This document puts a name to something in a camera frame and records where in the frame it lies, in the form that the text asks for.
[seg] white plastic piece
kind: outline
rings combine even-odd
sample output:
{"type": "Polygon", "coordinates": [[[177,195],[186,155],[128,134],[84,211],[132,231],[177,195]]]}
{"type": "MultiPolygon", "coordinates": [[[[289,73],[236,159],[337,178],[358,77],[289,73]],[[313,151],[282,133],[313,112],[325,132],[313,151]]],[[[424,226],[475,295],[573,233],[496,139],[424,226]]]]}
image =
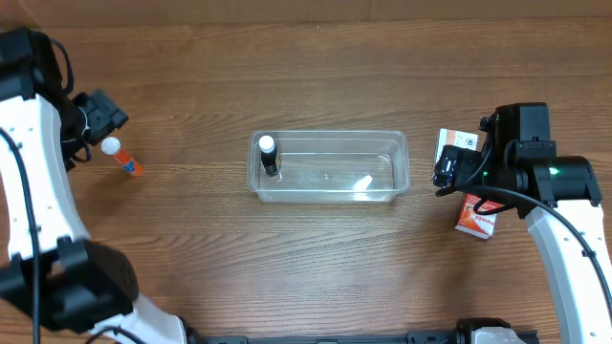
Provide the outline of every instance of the white plastic piece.
{"type": "MultiPolygon", "coordinates": [[[[555,210],[597,253],[608,285],[612,266],[603,237],[603,211],[590,201],[559,201],[555,210]]],[[[582,246],[559,220],[537,207],[526,217],[555,302],[562,343],[610,343],[612,325],[600,280],[582,246]]]]}
{"type": "MultiPolygon", "coordinates": [[[[131,313],[117,314],[100,321],[89,333],[97,333],[104,327],[115,326],[130,332],[145,343],[186,344],[185,329],[178,316],[155,307],[143,294],[139,294],[132,306],[134,310],[131,313]]],[[[105,335],[119,343],[133,343],[119,333],[108,332],[105,335]]]]}
{"type": "Polygon", "coordinates": [[[471,333],[473,344],[525,344],[512,329],[489,327],[471,333]]]}
{"type": "MultiPolygon", "coordinates": [[[[0,101],[0,127],[21,149],[32,193],[41,252],[56,248],[57,239],[70,237],[90,240],[80,220],[68,185],[60,138],[59,114],[40,95],[23,100],[13,97],[0,101]]],[[[0,139],[0,173],[11,223],[9,257],[19,253],[22,259],[32,257],[32,240],[19,169],[12,151],[0,139]]]]}
{"type": "Polygon", "coordinates": [[[263,136],[259,139],[259,149],[264,153],[272,153],[274,150],[274,139],[271,136],[263,136]]]}
{"type": "Polygon", "coordinates": [[[108,137],[102,140],[102,152],[108,155],[115,155],[121,149],[121,142],[117,138],[108,137]]]}

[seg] orange label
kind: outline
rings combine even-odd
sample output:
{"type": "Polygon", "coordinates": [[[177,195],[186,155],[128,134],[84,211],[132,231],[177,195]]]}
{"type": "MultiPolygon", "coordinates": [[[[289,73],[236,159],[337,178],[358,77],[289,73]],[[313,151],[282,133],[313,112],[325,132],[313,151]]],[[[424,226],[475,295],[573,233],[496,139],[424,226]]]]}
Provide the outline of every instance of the orange label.
{"type": "MultiPolygon", "coordinates": [[[[466,194],[459,220],[455,227],[463,227],[464,229],[474,230],[488,236],[493,234],[495,227],[496,215],[478,215],[474,212],[474,206],[480,201],[480,197],[466,194]]],[[[479,211],[487,211],[497,209],[501,204],[487,201],[480,206],[479,211]]]]}
{"type": "Polygon", "coordinates": [[[113,158],[115,158],[115,160],[123,166],[123,169],[132,176],[139,177],[144,172],[142,166],[123,148],[120,149],[113,158]]]}

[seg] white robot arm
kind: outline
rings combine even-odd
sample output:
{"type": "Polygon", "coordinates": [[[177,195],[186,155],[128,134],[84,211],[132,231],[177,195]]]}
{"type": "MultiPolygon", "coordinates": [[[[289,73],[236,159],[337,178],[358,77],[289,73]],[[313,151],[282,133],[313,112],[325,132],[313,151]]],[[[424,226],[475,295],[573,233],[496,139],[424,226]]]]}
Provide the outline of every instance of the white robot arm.
{"type": "Polygon", "coordinates": [[[11,263],[0,269],[0,295],[39,323],[35,342],[42,325],[104,331],[124,343],[134,341],[121,330],[146,343],[197,343],[199,335],[183,319],[159,310],[139,292],[122,253],[91,243],[66,170],[75,166],[78,150],[97,144],[127,116],[101,91],[70,100],[60,83],[46,35],[26,29],[0,35],[0,173],[11,227],[11,263]],[[24,204],[32,205],[33,216],[24,204]]]}

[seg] small box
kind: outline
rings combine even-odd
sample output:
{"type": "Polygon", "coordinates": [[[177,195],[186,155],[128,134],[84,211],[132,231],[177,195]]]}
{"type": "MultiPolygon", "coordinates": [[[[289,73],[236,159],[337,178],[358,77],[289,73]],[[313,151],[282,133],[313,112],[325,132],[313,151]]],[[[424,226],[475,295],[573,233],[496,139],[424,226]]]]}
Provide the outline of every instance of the small box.
{"type": "MultiPolygon", "coordinates": [[[[478,215],[474,212],[474,206],[480,201],[480,197],[466,194],[461,204],[461,211],[457,217],[455,229],[459,229],[482,239],[489,239],[495,229],[495,218],[497,215],[478,215]]],[[[497,209],[501,204],[486,201],[478,210],[486,211],[497,209]]]]}
{"type": "Polygon", "coordinates": [[[460,132],[457,130],[440,129],[440,135],[436,143],[436,152],[433,157],[433,168],[436,167],[436,163],[442,156],[442,149],[447,144],[451,144],[460,148],[468,148],[476,150],[476,143],[478,143],[478,135],[472,133],[460,132]]]}
{"type": "MultiPolygon", "coordinates": [[[[468,148],[476,150],[476,143],[478,143],[478,135],[472,133],[465,133],[450,129],[440,129],[440,135],[438,136],[438,142],[436,143],[436,153],[433,161],[433,168],[436,163],[440,160],[442,155],[442,149],[447,144],[452,144],[461,148],[468,148]]],[[[478,215],[474,212],[474,205],[480,201],[478,196],[471,194],[465,194],[464,200],[461,203],[461,209],[457,222],[455,223],[455,229],[459,229],[466,233],[475,235],[479,238],[489,239],[493,235],[495,228],[495,219],[497,215],[478,215]]],[[[485,202],[479,210],[493,210],[501,206],[495,202],[485,202]]]]}

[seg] glue stick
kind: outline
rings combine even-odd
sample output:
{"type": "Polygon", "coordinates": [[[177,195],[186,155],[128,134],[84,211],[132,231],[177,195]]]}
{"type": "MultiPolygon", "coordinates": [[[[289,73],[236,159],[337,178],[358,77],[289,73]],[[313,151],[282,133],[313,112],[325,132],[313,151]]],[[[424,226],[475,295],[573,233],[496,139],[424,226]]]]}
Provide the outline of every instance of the glue stick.
{"type": "Polygon", "coordinates": [[[102,152],[113,156],[123,166],[123,169],[134,177],[142,175],[142,166],[134,158],[121,148],[121,142],[117,138],[108,137],[102,141],[102,152]]]}

